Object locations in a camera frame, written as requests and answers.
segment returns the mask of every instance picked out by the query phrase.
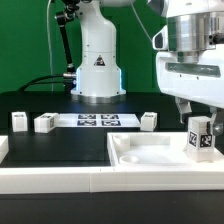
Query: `white cube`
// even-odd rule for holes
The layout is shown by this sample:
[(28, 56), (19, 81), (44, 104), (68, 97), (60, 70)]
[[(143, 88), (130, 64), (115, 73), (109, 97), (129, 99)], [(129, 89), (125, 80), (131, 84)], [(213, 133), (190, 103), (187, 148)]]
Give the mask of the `white cube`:
[(157, 125), (157, 113), (145, 112), (141, 117), (141, 131), (153, 131)]
[(12, 128), (14, 132), (22, 132), (28, 130), (27, 116), (25, 112), (12, 113)]
[(34, 130), (39, 133), (48, 133), (53, 130), (59, 120), (57, 113), (45, 113), (34, 119)]
[(187, 155), (197, 162), (214, 160), (215, 136), (207, 133), (208, 117), (191, 117), (188, 122)]

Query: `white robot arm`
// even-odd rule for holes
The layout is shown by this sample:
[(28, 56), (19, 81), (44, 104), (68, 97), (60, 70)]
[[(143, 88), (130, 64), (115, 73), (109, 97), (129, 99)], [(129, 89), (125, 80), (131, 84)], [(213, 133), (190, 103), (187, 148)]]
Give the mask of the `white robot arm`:
[(160, 90), (176, 97), (182, 120), (190, 101), (211, 106), (210, 132), (223, 132), (224, 1), (149, 0), (167, 18), (153, 38)]
[[(126, 91), (122, 89), (121, 83), (121, 70), (116, 64), (116, 28), (102, 16), (100, 6), (121, 7), (130, 5), (134, 1), (63, 0), (66, 4), (66, 12), (61, 13), (62, 17), (66, 14), (66, 19), (69, 20), (70, 16), (73, 19), (75, 12), (82, 30), (82, 64), (76, 70), (76, 87), (71, 90), (74, 100), (110, 103), (125, 97)], [(73, 67), (71, 60), (67, 62), (68, 67)]]

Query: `black table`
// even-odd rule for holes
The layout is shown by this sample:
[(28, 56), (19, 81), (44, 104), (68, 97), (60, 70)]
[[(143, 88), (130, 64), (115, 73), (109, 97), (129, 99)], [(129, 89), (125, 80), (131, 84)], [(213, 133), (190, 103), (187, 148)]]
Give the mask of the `black table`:
[[(0, 134), (8, 134), (10, 113), (134, 113), (157, 112), (156, 131), (186, 131), (179, 123), (174, 98), (162, 94), (129, 93), (126, 101), (91, 105), (71, 101), (63, 93), (8, 92), (0, 95)], [(209, 115), (209, 108), (192, 104), (194, 116)], [(115, 129), (103, 129), (101, 135)], [(217, 146), (223, 147), (223, 136)], [(31, 163), (2, 167), (29, 167)], [(1, 223), (223, 223), (224, 191), (108, 192), (75, 194), (0, 195)]]

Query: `white platform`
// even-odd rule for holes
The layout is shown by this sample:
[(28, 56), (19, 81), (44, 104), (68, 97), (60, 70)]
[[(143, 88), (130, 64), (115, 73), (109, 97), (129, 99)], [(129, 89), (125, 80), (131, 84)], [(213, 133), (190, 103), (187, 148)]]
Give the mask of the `white platform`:
[[(134, 165), (119, 163), (115, 134), (108, 134), (111, 167), (1, 168), (0, 194), (224, 189), (224, 156), (215, 150), (213, 163), (188, 159), (187, 133), (128, 133), (131, 147), (122, 153), (138, 156)], [(0, 154), (7, 151), (0, 137)]]

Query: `cable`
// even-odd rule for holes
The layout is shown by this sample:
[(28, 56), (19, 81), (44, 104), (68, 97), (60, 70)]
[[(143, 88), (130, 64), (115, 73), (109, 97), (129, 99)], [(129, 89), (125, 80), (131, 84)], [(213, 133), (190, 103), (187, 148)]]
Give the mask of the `cable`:
[(63, 78), (63, 75), (48, 75), (48, 76), (43, 76), (43, 77), (40, 77), (40, 78), (33, 79), (32, 81), (30, 81), (27, 84), (20, 87), (18, 89), (18, 91), (23, 92), (28, 86), (33, 85), (33, 84), (37, 83), (38, 81), (42, 81), (42, 80), (46, 80), (46, 79), (52, 79), (52, 78)]
[(37, 82), (37, 83), (30, 83), (29, 85), (26, 85), (26, 87), (24, 86), (24, 88), (22, 90), (20, 90), (20, 91), (24, 92), (24, 90), (26, 88), (28, 88), (29, 86), (33, 86), (33, 85), (60, 84), (60, 83), (64, 84), (65, 82)]
[(136, 11), (134, 5), (133, 5), (132, 0), (130, 0), (130, 3), (131, 3), (131, 8), (132, 8), (132, 10), (133, 10), (133, 12), (134, 12), (134, 14), (135, 14), (135, 16), (136, 16), (136, 18), (137, 18), (137, 20), (138, 20), (140, 26), (142, 27), (142, 29), (143, 29), (145, 35), (146, 35), (147, 38), (150, 40), (150, 42), (152, 42), (152, 38), (149, 36), (149, 34), (148, 34), (148, 32), (146, 31), (146, 29), (145, 29), (145, 27), (144, 27), (144, 25), (143, 25), (141, 19), (139, 18), (138, 13), (137, 13), (137, 11)]
[(52, 75), (54, 66), (53, 66), (51, 29), (50, 29), (50, 5), (51, 5), (51, 2), (52, 2), (52, 0), (49, 0), (49, 2), (47, 4), (47, 39), (48, 39), (49, 57), (50, 57), (50, 71), (51, 71), (51, 75)]

